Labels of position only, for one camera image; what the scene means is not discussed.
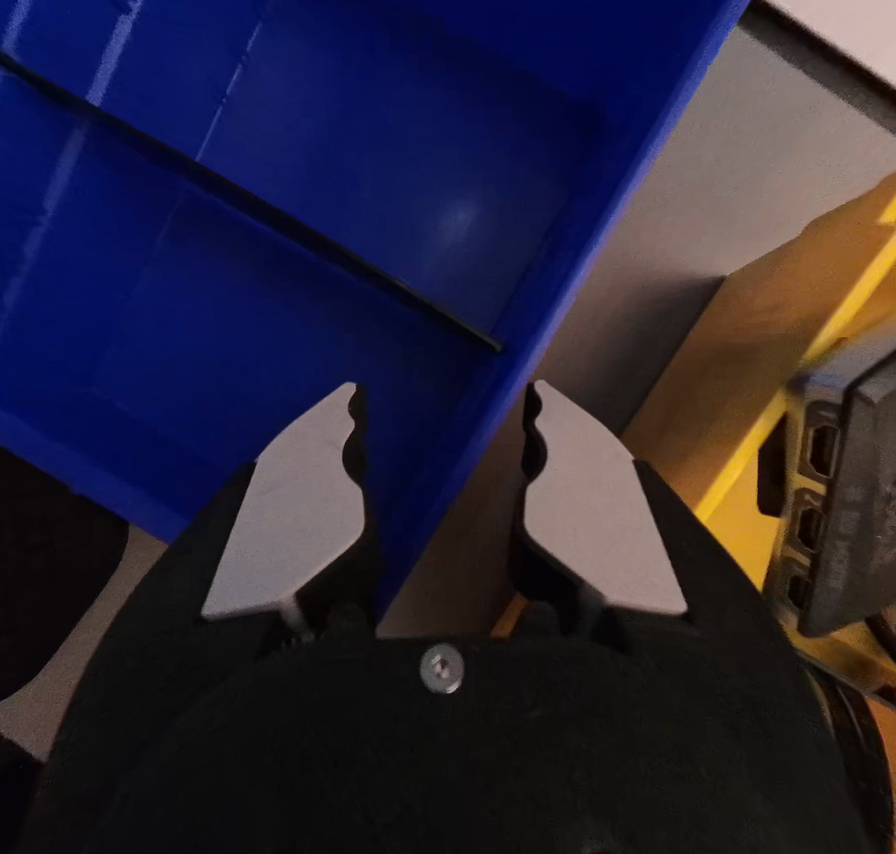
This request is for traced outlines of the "yellow plastic bin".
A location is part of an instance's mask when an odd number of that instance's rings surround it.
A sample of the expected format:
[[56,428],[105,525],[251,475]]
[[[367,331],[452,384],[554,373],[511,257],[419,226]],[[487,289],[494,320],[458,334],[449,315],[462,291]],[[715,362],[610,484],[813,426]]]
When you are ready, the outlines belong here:
[[[774,615],[791,650],[893,709],[894,605],[828,636],[803,636],[798,626],[810,557],[796,540],[797,517],[821,497],[798,473],[794,384],[880,328],[894,331],[894,174],[727,277],[620,441],[641,475],[657,474],[661,490],[685,504],[686,524],[726,548],[735,577],[760,594],[760,611]],[[784,415],[792,462],[775,519],[757,508],[757,453]],[[520,505],[514,524],[510,570],[520,591]]]

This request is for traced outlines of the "blue plastic bin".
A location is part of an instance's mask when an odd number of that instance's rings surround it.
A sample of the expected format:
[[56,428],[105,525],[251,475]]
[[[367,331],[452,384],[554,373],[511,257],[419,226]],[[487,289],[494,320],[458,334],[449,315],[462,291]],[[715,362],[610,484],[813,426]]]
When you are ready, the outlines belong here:
[[2,52],[503,343],[2,70],[2,446],[172,542],[364,389],[384,612],[749,0],[1,0]]

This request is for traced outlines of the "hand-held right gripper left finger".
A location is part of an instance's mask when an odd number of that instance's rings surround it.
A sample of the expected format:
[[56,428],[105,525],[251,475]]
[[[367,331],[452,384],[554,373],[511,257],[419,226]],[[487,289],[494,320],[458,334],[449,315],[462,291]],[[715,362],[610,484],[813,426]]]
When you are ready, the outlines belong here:
[[263,449],[203,619],[275,613],[297,636],[319,636],[337,606],[370,613],[364,431],[364,392],[345,382]]

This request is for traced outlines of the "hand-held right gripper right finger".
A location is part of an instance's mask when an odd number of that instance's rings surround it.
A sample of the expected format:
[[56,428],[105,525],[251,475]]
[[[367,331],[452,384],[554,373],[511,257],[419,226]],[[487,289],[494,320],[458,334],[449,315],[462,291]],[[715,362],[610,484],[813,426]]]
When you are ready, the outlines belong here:
[[629,450],[545,380],[523,409],[520,592],[563,632],[597,632],[610,611],[687,614],[686,597]]

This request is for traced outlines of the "grey hdmi switch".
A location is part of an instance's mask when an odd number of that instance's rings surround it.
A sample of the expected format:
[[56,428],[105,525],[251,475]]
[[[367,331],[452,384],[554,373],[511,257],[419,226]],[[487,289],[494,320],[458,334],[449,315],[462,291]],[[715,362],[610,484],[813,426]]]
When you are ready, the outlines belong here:
[[803,636],[828,636],[895,597],[895,344],[880,328],[848,340],[794,384],[798,473],[819,486],[796,540],[810,557]]

